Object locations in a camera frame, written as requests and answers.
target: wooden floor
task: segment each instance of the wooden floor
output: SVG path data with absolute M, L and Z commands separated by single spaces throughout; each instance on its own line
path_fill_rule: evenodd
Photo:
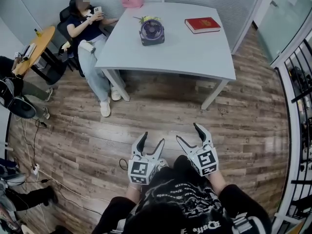
M 212 133 L 220 169 L 228 183 L 237 184 L 258 201 L 272 216 L 279 204 L 288 164 L 288 120 L 282 86 L 276 71 L 270 68 L 251 28 L 234 56 L 237 81 L 230 82 L 207 111 L 200 105 L 211 90 L 213 80 L 160 73 L 126 72 L 123 77 L 130 102 L 112 102 L 108 118 L 100 114 L 99 103 L 86 80 L 77 71 L 67 70 L 54 87 L 46 105 L 51 119 L 47 129 L 36 137 L 36 162 L 40 169 L 88 200 L 61 188 L 57 206 L 42 206 L 50 231 L 58 224 L 75 234 L 90 233 L 109 201 L 124 195 L 127 172 L 119 160 L 129 159 L 131 144 L 148 131 L 146 150 L 151 151 L 161 138 L 166 139 L 163 157 L 169 164 L 183 152 L 176 135 L 191 144 L 201 144 L 193 127 L 197 122 Z M 34 73 L 26 80 L 41 88 L 47 85 Z M 32 142 L 35 121 L 28 121 L 27 140 Z M 11 120 L 9 144 L 19 159 L 20 169 L 29 171 L 29 158 L 21 121 Z M 39 180 L 47 178 L 40 173 Z M 36 181 L 31 175 L 29 181 Z M 36 188 L 27 184 L 27 191 Z M 39 207 L 20 213 L 38 234 L 49 233 Z

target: black hair of person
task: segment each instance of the black hair of person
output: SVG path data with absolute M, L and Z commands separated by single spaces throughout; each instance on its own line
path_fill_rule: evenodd
M 93 8 L 94 7 L 92 5 L 90 5 L 88 9 L 92 10 Z M 78 18 L 79 20 L 85 20 L 85 17 L 82 16 L 82 14 L 80 13 L 80 11 L 77 8 L 77 0 L 70 0 L 69 1 L 69 12 L 73 17 Z
M 184 223 L 185 217 L 178 206 L 152 203 L 126 222 L 122 234 L 181 234 Z

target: book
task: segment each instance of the book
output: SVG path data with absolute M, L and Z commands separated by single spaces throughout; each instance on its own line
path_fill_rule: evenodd
M 185 19 L 185 24 L 193 34 L 220 31 L 220 25 L 212 18 Z

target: desk fan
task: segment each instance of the desk fan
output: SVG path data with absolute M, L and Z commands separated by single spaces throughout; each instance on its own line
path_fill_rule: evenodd
M 144 46 L 160 44 L 165 41 L 165 29 L 158 20 L 147 20 L 139 32 Z

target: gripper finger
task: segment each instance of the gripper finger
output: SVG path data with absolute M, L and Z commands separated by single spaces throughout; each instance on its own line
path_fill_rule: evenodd
M 132 146 L 131 146 L 131 154 L 132 155 L 143 156 L 142 152 L 144 149 L 144 144 L 145 144 L 145 141 L 147 138 L 147 134 L 148 134 L 148 132 L 145 132 L 139 138 L 137 138 L 135 140 L 135 142 L 132 144 Z
M 194 123 L 194 126 L 195 126 L 196 131 L 198 132 L 198 135 L 201 141 L 203 142 L 203 146 L 209 144 L 211 147 L 214 147 L 211 133 L 202 125 Z
M 198 146 L 190 146 L 184 139 L 182 139 L 178 135 L 176 136 L 176 140 L 182 147 L 183 151 L 186 152 L 187 155 L 196 152 L 196 150 L 198 149 Z
M 158 160 L 161 153 L 162 153 L 162 149 L 164 148 L 165 145 L 165 139 L 163 138 L 158 145 L 156 146 L 155 150 L 151 153 L 151 154 L 146 154 L 146 157 L 149 160 Z

